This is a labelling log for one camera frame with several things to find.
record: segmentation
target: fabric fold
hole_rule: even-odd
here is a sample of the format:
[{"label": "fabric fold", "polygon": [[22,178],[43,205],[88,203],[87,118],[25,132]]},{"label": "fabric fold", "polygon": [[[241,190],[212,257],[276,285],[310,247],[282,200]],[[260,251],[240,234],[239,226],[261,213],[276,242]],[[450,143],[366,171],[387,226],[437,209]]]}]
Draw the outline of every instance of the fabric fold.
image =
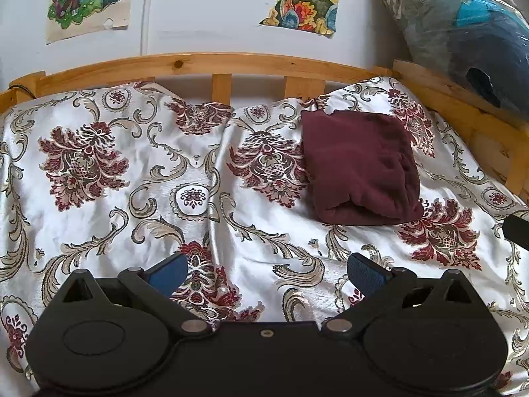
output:
[{"label": "fabric fold", "polygon": [[314,209],[327,224],[418,220],[420,182],[402,123],[381,113],[302,112]]}]

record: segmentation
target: white satin fabric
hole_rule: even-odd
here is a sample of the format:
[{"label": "white satin fabric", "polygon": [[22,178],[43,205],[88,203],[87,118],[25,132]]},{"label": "white satin fabric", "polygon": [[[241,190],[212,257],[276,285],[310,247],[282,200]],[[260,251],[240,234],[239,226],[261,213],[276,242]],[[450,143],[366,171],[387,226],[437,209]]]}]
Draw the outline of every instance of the white satin fabric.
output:
[{"label": "white satin fabric", "polygon": [[[303,109],[399,118],[413,135],[423,219],[319,222],[303,162]],[[362,299],[347,279],[350,252],[419,277],[459,268],[509,342],[498,386],[529,395],[529,257],[502,234],[507,214],[528,209],[394,79],[237,110],[127,84],[17,105],[0,130],[1,395],[33,391],[25,340],[74,269],[114,277],[177,250],[189,258],[189,278],[171,298],[212,323],[321,323]]]}]

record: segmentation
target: bed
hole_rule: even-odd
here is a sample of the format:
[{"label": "bed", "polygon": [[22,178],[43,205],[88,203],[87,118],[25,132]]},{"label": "bed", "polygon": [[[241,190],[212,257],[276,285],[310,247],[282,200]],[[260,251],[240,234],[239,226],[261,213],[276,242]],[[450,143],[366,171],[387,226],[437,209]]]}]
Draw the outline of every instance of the bed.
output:
[{"label": "bed", "polygon": [[[200,105],[155,83],[211,73],[212,100]],[[233,109],[232,73],[284,76],[285,99]],[[326,81],[348,86],[324,94]],[[0,94],[3,395],[35,389],[25,341],[73,270],[113,277],[177,250],[189,275],[171,299],[213,325],[321,323],[342,312],[363,298],[347,279],[351,252],[421,277],[456,267],[509,342],[497,387],[529,395],[529,258],[502,233],[505,216],[529,216],[522,121],[401,61],[363,70],[278,55],[154,55],[33,73],[11,86]],[[423,218],[319,222],[302,110],[401,120],[413,139]]]}]

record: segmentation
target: white pipe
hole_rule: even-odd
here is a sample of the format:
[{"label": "white pipe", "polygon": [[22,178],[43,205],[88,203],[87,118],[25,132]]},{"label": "white pipe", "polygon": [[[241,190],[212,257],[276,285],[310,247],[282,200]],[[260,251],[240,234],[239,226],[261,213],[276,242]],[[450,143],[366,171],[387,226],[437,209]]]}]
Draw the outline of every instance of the white pipe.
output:
[{"label": "white pipe", "polygon": [[140,55],[146,55],[149,45],[149,16],[151,13],[151,0],[143,0],[143,16],[141,21]]}]

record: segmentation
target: bed sheet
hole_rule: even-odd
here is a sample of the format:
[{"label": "bed sheet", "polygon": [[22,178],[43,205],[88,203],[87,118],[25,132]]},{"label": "bed sheet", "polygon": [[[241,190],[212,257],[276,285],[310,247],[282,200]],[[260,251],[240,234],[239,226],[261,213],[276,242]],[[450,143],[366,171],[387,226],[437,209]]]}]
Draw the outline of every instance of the bed sheet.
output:
[{"label": "bed sheet", "polygon": [[[413,138],[423,218],[319,222],[302,110],[398,118]],[[152,83],[72,91],[15,106],[1,117],[0,139],[1,395],[35,389],[25,342],[74,269],[114,277],[177,250],[189,275],[171,299],[213,325],[321,323],[342,312],[363,298],[347,279],[351,252],[420,277],[461,269],[509,342],[498,387],[529,395],[529,258],[502,234],[504,217],[528,208],[395,79],[237,110],[190,105]]]}]

